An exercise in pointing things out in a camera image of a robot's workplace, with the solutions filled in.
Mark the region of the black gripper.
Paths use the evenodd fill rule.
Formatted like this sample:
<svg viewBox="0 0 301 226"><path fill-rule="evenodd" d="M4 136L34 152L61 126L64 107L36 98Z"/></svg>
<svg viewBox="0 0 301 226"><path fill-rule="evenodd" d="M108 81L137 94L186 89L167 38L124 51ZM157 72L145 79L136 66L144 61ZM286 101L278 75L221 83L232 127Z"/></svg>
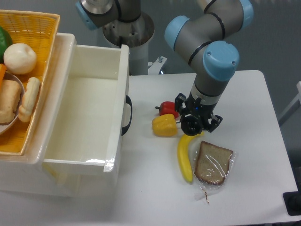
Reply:
<svg viewBox="0 0 301 226"><path fill-rule="evenodd" d="M213 132L223 120L221 116L213 115L214 105L203 105L199 97L195 100L192 95L186 98L179 93L174 100L174 110L181 116L181 129L188 136L203 130Z"/></svg>

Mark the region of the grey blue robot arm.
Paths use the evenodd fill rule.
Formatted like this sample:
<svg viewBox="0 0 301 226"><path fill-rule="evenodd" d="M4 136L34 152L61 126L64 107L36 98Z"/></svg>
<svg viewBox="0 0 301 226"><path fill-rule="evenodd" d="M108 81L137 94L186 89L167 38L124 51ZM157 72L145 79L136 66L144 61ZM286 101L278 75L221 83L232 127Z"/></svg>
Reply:
<svg viewBox="0 0 301 226"><path fill-rule="evenodd" d="M113 47L129 47L132 74L147 71L154 22L142 12L140 1L79 0L75 5L89 29L102 28ZM199 5L202 17L178 16L164 33L169 47L196 73L189 96L175 98L181 129L188 136L212 132L220 125L222 117L213 110L240 61L237 49L225 38L247 27L254 16L248 0L203 0Z"/></svg>

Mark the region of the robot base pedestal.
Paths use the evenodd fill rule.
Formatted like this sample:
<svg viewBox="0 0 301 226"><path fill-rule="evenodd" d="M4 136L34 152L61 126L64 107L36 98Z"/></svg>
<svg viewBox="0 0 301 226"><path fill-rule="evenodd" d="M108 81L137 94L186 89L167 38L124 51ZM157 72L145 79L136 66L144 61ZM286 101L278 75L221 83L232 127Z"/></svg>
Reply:
<svg viewBox="0 0 301 226"><path fill-rule="evenodd" d="M103 27L103 35L113 48L129 47L129 73L147 75L149 62L149 42L155 31L152 18L142 12L133 22L115 20Z"/></svg>

